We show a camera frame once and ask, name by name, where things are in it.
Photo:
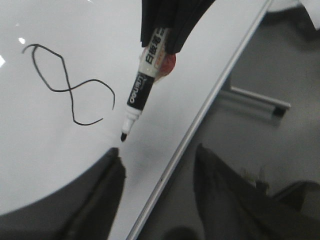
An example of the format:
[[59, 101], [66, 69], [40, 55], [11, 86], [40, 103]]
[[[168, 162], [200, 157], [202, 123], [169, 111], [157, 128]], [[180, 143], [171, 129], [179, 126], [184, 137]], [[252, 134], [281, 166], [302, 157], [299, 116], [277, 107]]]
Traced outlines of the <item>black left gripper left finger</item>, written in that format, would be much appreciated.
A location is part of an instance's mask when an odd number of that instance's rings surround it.
[[126, 170], [110, 148], [56, 192], [0, 217], [2, 240], [106, 240], [122, 197]]

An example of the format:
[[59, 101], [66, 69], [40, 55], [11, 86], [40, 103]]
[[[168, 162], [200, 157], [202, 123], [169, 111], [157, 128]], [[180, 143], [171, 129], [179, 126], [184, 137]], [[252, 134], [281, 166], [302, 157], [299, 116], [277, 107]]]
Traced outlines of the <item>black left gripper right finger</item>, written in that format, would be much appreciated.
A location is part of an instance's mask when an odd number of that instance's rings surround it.
[[198, 145], [193, 190], [207, 240], [317, 240], [320, 186], [297, 181], [270, 197]]

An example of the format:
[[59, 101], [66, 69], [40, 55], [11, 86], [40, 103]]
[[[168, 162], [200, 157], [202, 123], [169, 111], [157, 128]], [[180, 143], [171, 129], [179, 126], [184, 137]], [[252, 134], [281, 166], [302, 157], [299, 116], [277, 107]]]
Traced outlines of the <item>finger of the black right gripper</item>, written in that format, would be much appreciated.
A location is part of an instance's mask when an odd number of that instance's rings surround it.
[[156, 28], [167, 28], [165, 51], [179, 53], [190, 33], [214, 0], [143, 0], [141, 46], [147, 47]]

